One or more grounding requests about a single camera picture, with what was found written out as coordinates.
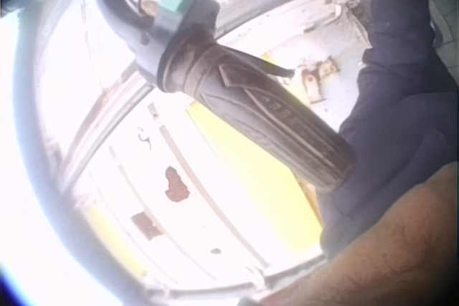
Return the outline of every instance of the handlebar grip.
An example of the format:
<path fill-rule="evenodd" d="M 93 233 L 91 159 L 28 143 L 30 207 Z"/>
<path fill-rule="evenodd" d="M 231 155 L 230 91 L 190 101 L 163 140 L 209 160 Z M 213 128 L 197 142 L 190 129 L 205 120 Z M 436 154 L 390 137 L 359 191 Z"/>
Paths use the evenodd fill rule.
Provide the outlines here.
<path fill-rule="evenodd" d="M 165 91 L 192 96 L 319 192 L 348 177 L 352 148 L 279 83 L 210 32 L 189 32 L 178 42 L 159 80 Z"/>

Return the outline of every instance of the throttle grip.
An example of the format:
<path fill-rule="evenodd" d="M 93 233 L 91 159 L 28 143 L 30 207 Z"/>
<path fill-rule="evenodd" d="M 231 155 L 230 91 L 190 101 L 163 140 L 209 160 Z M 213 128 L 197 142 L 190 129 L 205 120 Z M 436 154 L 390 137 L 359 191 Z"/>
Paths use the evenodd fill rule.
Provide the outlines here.
<path fill-rule="evenodd" d="M 349 176 L 354 152 L 326 123 L 211 32 L 183 33 L 166 52 L 159 86 L 184 92 L 264 148 L 319 192 Z"/>

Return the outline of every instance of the handlebar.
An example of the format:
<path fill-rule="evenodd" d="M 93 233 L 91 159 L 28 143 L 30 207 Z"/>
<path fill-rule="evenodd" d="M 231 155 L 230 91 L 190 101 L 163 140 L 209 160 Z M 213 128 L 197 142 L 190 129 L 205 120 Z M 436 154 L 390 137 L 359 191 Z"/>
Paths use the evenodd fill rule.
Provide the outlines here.
<path fill-rule="evenodd" d="M 350 174 L 351 147 L 259 67 L 206 29 L 175 38 L 159 85 L 184 92 L 312 183 L 336 188 Z"/>

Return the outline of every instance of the black rubber grip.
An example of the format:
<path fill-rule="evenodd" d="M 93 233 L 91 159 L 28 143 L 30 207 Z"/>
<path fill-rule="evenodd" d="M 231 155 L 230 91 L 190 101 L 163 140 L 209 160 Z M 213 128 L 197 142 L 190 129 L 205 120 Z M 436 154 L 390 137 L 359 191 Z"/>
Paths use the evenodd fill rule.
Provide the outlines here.
<path fill-rule="evenodd" d="M 279 83 L 209 32 L 188 33 L 178 42 L 164 68 L 166 91 L 192 96 L 318 191 L 347 178 L 351 147 Z"/>

